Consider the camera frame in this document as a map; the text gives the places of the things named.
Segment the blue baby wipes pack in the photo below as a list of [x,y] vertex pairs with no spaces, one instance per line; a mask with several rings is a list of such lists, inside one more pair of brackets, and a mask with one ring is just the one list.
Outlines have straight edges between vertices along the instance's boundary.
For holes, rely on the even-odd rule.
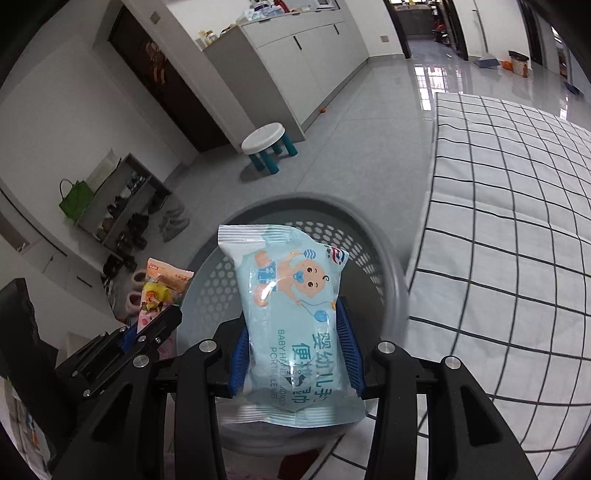
[[283,225],[221,225],[249,332],[236,423],[322,428],[363,419],[349,384],[335,304],[349,254]]

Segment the pink snack wrapper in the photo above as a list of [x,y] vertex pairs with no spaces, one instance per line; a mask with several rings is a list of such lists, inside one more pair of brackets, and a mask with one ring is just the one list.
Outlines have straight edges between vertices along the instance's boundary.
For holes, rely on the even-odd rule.
[[149,258],[142,287],[136,331],[140,333],[163,310],[179,305],[194,273],[166,262]]

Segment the small trash bin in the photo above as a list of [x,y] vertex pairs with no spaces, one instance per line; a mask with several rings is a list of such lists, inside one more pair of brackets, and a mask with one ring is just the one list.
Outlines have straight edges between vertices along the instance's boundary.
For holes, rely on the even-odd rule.
[[512,65],[512,71],[514,74],[522,77],[529,77],[529,57],[520,52],[509,50],[510,61]]

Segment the pink slippers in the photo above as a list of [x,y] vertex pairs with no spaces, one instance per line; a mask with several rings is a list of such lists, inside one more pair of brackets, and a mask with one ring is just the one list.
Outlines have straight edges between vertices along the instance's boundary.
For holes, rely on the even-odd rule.
[[125,296],[125,312],[128,317],[137,316],[141,306],[141,292],[146,280],[146,271],[136,270],[129,277],[126,296]]

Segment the grey sneakers pair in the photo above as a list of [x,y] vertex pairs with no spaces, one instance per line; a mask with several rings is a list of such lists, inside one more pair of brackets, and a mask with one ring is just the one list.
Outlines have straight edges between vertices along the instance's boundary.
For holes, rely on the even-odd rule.
[[189,224],[190,218],[184,217],[183,205],[167,210],[158,225],[162,241],[164,243],[170,242],[183,232]]

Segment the grey shoe rack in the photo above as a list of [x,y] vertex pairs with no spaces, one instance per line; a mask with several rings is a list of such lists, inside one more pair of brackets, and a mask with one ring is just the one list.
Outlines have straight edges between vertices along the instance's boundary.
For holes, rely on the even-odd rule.
[[142,238],[149,216],[170,195],[164,183],[129,153],[98,187],[74,225],[109,253],[130,256],[145,248]]

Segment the green handbag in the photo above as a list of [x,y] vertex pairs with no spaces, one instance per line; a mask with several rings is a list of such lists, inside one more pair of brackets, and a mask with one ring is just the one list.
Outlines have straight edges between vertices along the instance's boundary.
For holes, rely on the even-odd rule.
[[59,208],[64,215],[76,222],[90,204],[94,192],[85,181],[72,183],[68,179],[62,179],[59,183],[61,202]]

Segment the white black grid mattress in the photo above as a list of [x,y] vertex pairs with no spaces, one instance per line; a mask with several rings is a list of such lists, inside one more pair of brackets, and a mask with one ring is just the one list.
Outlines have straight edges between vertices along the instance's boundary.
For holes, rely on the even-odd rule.
[[402,347],[458,357],[541,479],[590,426],[590,133],[441,93]]

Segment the white stool teal legs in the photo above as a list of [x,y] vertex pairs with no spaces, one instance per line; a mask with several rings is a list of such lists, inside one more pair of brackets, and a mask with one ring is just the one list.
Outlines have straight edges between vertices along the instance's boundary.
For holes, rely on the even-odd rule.
[[291,142],[286,129],[279,122],[257,128],[242,141],[240,148],[242,148],[242,153],[252,161],[252,165],[257,171],[267,170],[271,175],[279,173],[280,168],[271,159],[267,151],[271,149],[274,154],[280,155],[283,148],[285,148],[290,157],[298,154],[297,148]]

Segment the white grey sideboard cabinet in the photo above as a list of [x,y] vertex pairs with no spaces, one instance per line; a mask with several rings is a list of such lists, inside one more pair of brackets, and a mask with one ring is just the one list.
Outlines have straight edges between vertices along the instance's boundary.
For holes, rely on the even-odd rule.
[[344,1],[236,25],[204,54],[254,127],[280,122],[294,142],[369,58]]

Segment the dark brown entrance door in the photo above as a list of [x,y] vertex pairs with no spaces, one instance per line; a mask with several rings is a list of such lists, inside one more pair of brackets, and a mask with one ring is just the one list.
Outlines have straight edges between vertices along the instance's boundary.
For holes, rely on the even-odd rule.
[[211,114],[126,6],[119,10],[108,42],[199,153],[229,144]]

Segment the blue dustpan with broom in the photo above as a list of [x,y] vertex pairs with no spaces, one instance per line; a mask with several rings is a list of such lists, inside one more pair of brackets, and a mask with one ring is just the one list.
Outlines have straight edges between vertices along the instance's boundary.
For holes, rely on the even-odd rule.
[[479,7],[478,7],[477,2],[475,0],[473,0],[473,12],[476,14],[478,26],[480,28],[480,33],[481,33],[481,36],[482,36],[483,48],[484,48],[483,54],[475,60],[475,64],[479,68],[483,68],[483,69],[494,69],[494,68],[498,68],[500,66],[500,62],[489,51],[489,45],[488,45],[488,41],[487,41],[487,37],[486,37],[486,32],[485,32],[484,24],[483,24],[483,21],[482,21],[482,17],[481,17],[481,14],[480,14]]

